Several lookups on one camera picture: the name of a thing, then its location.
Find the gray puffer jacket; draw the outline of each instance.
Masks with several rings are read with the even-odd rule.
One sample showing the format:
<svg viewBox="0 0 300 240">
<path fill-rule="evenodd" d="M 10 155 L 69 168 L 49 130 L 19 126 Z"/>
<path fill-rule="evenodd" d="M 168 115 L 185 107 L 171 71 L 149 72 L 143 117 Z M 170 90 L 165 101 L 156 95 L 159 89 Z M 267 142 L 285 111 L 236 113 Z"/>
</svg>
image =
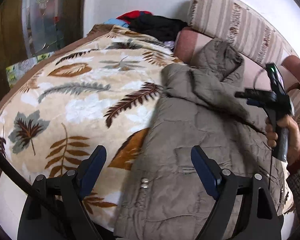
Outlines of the gray puffer jacket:
<svg viewBox="0 0 300 240">
<path fill-rule="evenodd" d="M 268 175 L 271 151 L 262 133 L 266 115 L 234 97 L 243 71 L 243 58 L 219 39 L 202 49 L 196 67 L 172 64 L 163 69 L 166 89 L 132 166 L 115 235 L 129 240 L 196 238 L 215 201 L 191 162 L 194 145 L 236 175 Z M 143 178 L 149 180 L 146 189 L 140 187 Z M 282 164 L 274 159 L 270 193 L 278 214 L 283 189 Z M 231 236 L 239 209 L 237 197 L 225 238 Z"/>
</svg>

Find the silver bolt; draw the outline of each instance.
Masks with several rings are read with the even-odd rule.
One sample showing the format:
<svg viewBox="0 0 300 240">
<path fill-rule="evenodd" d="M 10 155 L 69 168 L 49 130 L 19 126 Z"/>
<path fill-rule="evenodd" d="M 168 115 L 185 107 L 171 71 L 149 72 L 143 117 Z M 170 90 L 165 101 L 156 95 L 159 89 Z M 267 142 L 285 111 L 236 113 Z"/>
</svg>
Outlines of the silver bolt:
<svg viewBox="0 0 300 240">
<path fill-rule="evenodd" d="M 226 176 L 229 176 L 231 174 L 231 171 L 229 171 L 227 169 L 224 169 L 224 170 L 222 170 L 222 174 L 226 175 Z"/>
<path fill-rule="evenodd" d="M 141 188 L 149 188 L 148 184 L 141 184 Z"/>
<path fill-rule="evenodd" d="M 75 170 L 69 170 L 67 171 L 68 176 L 73 176 L 75 174 Z"/>
<path fill-rule="evenodd" d="M 149 183 L 149 179 L 147 179 L 147 178 L 142 178 L 142 179 L 141 179 L 141 183 L 146 183 L 146 184 L 147 184 L 147 183 Z"/>
<path fill-rule="evenodd" d="M 43 175 L 40 174 L 40 175 L 38 175 L 35 179 L 38 180 L 38 181 L 43 180 Z"/>
<path fill-rule="evenodd" d="M 261 176 L 259 173 L 254 174 L 254 177 L 255 177 L 257 180 L 261 180 L 261 179 L 262 179 L 262 176 Z"/>
</svg>

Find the human hand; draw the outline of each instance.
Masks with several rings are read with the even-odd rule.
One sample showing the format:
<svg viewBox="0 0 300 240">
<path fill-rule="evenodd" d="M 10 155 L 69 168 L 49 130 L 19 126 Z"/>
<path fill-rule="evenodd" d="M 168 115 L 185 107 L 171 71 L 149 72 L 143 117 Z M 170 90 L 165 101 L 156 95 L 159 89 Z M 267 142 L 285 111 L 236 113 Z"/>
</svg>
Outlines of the human hand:
<svg viewBox="0 0 300 240">
<path fill-rule="evenodd" d="M 288 165 L 293 164 L 300 156 L 300 130 L 296 121 L 292 119 L 291 116 L 286 115 L 277 122 L 277 125 L 284 128 L 288 128 L 289 142 L 288 142 L 288 154 L 287 161 Z M 273 132 L 273 127 L 269 122 L 269 119 L 266 119 L 266 137 L 268 140 L 268 146 L 274 148 L 277 143 L 278 135 Z"/>
</svg>

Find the person's arm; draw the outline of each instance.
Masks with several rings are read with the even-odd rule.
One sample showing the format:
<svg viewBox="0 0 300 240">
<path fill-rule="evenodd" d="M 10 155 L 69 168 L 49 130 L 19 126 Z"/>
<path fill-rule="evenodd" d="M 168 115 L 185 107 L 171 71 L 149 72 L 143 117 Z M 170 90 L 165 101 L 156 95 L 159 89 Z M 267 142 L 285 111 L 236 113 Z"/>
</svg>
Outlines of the person's arm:
<svg viewBox="0 0 300 240">
<path fill-rule="evenodd" d="M 272 125 L 266 120 L 266 137 L 270 147 L 276 146 L 278 135 L 273 132 Z M 285 116 L 279 120 L 277 124 L 280 127 L 287 127 L 290 131 L 289 148 L 288 148 L 288 171 L 290 176 L 287 183 L 292 191 L 294 203 L 297 210 L 297 215 L 300 219 L 300 130 L 298 124 L 292 119 L 291 116 Z"/>
</svg>

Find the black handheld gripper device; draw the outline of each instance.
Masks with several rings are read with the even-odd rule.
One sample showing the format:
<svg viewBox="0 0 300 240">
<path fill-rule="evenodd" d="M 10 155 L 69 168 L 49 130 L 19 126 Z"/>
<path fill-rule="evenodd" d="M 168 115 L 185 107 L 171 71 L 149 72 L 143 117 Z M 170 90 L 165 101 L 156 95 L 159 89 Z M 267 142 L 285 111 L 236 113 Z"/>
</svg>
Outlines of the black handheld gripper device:
<svg viewBox="0 0 300 240">
<path fill-rule="evenodd" d="M 234 96 L 236 98 L 246 98 L 248 105 L 264 109 L 272 124 L 273 131 L 278 134 L 277 145 L 272 150 L 272 156 L 286 162 L 289 130 L 277 126 L 277 121 L 287 114 L 294 116 L 294 108 L 290 97 L 284 91 L 282 76 L 277 66 L 274 63 L 268 63 L 265 70 L 270 79 L 272 91 L 246 88 L 244 92 L 236 92 Z"/>
</svg>

